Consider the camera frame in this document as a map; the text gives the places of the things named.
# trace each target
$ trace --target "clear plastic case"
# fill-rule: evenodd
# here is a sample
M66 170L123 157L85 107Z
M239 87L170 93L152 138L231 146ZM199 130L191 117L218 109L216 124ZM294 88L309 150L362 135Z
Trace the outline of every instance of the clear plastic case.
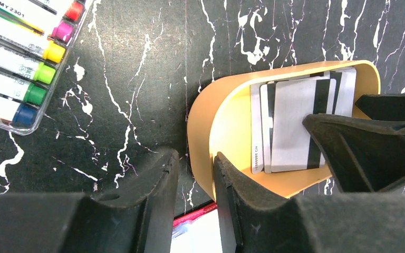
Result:
M5 95L0 94L0 96L3 97L3 98L9 99L9 100L14 100L14 101L16 101L18 103L24 104L26 107L28 107L30 109L36 110L36 116L35 116L35 119L33 120L33 123L31 123L29 125L26 125L26 124L9 122L9 121L0 119L0 128L1 129L11 131L11 132L19 134L19 135L28 135L28 134L33 133L39 127L39 125L41 123L41 119L43 118L43 116L45 114L45 111L47 109L47 106L50 103L50 100L51 100L52 95L53 95L53 93L55 91L55 88L58 85L58 80L60 78L60 75L62 74L62 72L63 72L63 70L64 70L64 68L66 66L66 62L68 60L71 48L75 44L75 40L76 40L76 38L77 38L77 36L78 36L82 26L83 26L84 20L85 20L87 14L88 14L89 9L90 9L90 5L92 4L92 0L75 0L75 2L79 3L79 4L81 4L83 6L83 11L82 11L82 14L81 14L80 18L75 22L70 18L68 19L68 18L65 17L63 19L63 22L73 26L73 28L74 28L73 33L72 33L71 38L69 39L69 41L67 43L64 43L61 40L58 40L58 39L55 39L55 38L50 38L51 40L54 41L55 44L66 48L63 59L61 60L60 63L55 63L53 61L44 60L41 57L38 57L37 55L35 55L33 53L25 51L24 49L21 49L21 47L15 46L14 44L9 43L9 42L5 41L4 39L0 38L0 45L4 46L6 48L10 48L11 50L17 51L19 53L22 53L22 54L24 54L24 55L26 55L26 56L28 56L30 58L34 58L36 60L42 61L42 62L44 62L45 65L56 69L56 72L55 72L55 75L54 75L54 78L53 78L51 84L47 85L45 83L42 83L42 82L39 82L39 81L33 81L33 80L25 78L24 76L17 75L17 74L14 74L14 73L10 72L10 71L7 71L7 70L5 70L3 68L0 68L0 72L3 72L4 74L11 75L11 76L17 77L19 79L24 79L24 80L30 81L31 83L35 84L35 86L41 87L41 88L46 90L44 100L40 105L36 105L36 104L33 104L33 103L28 103L28 102L22 102L20 100L10 98L10 97L7 97ZM6 16L6 19L9 18L9 15L7 15L6 13L4 13L2 11L0 11L0 15L1 14L2 14L2 16Z

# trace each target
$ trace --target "red marker cap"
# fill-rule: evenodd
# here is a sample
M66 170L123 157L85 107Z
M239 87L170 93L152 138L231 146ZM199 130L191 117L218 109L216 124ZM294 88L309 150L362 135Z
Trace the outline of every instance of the red marker cap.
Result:
M77 21L80 18L82 12L83 5L77 2L73 2L71 7L69 7L69 9L67 10L65 16L74 21Z

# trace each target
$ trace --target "pink marker cap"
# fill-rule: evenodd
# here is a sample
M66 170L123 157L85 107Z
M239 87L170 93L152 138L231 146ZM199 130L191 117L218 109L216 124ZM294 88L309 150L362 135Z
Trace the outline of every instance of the pink marker cap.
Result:
M58 38L64 42L69 42L71 36L74 32L74 27L64 21L61 21L60 24L53 29L52 37Z

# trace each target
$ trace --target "black magnetic stripe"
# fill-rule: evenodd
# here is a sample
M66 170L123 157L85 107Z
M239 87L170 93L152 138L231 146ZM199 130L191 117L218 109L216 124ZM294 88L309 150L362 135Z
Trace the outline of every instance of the black magnetic stripe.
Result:
M314 94L313 114L326 113L328 97L330 91L330 79L317 80L316 91ZM310 138L310 147L308 150L307 169L319 168L321 162L321 150L314 140Z
M341 86L342 73L341 72L330 72L330 77L336 80L336 90L334 90L334 100L333 100L333 111L331 114L336 113L336 105L338 104L339 88Z
M310 74L310 77L316 77L316 76L324 76L324 72Z
M274 106L275 106L275 86L276 84L268 84L268 110L269 110L269 117L274 121ZM269 147L272 153L272 139L273 139L273 129L269 129Z

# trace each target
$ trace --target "red object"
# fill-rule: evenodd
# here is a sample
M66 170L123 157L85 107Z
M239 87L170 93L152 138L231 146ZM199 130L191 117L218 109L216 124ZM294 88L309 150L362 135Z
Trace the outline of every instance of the red object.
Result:
M196 220L199 217L201 217L202 215L205 215L206 213L211 212L215 209L217 209L216 203L209 204L203 208L200 208L196 211L193 211L187 215L182 216L181 218L174 220L173 227L176 227L177 225L180 225L189 220Z
M73 2L71 7L69 7L66 14L64 15L74 21L77 21L80 18L82 12L83 5L77 2Z

